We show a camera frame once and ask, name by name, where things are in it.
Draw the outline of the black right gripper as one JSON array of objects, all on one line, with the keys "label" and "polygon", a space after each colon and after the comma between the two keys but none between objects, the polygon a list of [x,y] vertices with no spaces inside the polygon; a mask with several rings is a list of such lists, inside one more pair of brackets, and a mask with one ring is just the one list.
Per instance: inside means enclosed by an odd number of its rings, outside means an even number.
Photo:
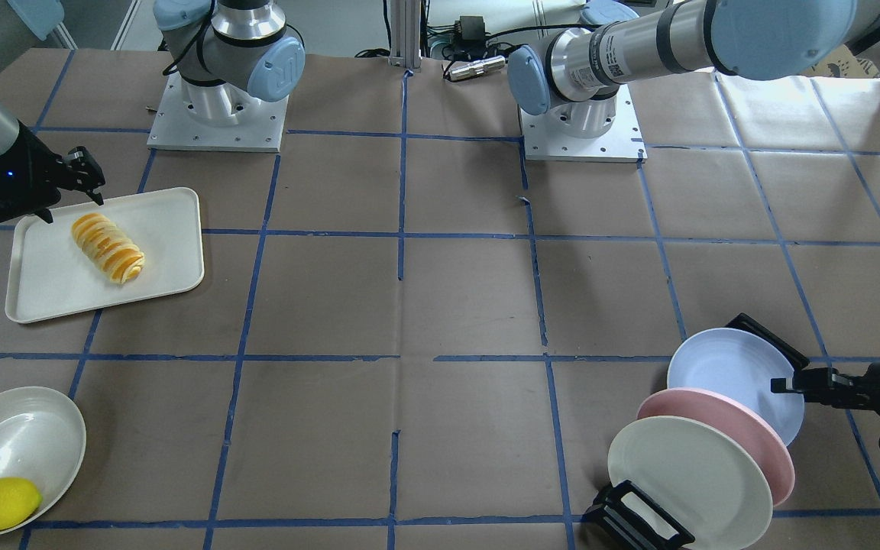
[{"label": "black right gripper", "polygon": [[64,156],[54,153],[25,126],[0,154],[0,223],[25,215],[53,223],[51,209],[60,190],[81,192],[104,205],[104,171],[87,147],[74,147]]}]

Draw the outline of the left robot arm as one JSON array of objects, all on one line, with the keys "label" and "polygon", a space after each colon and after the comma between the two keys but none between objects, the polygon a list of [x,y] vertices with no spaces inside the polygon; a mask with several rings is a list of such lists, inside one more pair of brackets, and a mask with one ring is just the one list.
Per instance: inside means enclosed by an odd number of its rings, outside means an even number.
[{"label": "left robot arm", "polygon": [[[528,115],[601,99],[638,80],[715,67],[772,81],[817,65],[840,46],[880,70],[880,1],[687,1],[632,20],[576,24],[509,55],[511,94]],[[740,314],[730,328],[768,342],[793,374],[771,382],[773,396],[880,415],[880,362],[862,376],[811,368],[802,353]]]}]

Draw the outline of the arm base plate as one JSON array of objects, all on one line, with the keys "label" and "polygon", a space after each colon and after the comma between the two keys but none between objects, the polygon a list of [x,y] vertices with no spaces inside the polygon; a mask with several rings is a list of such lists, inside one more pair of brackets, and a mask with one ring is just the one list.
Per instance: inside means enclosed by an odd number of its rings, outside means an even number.
[{"label": "arm base plate", "polygon": [[649,157],[626,86],[608,99],[559,105],[544,115],[520,109],[518,118],[528,160],[642,163]]},{"label": "arm base plate", "polygon": [[178,152],[279,153],[289,98],[268,103],[224,83],[167,80],[147,146]]}]

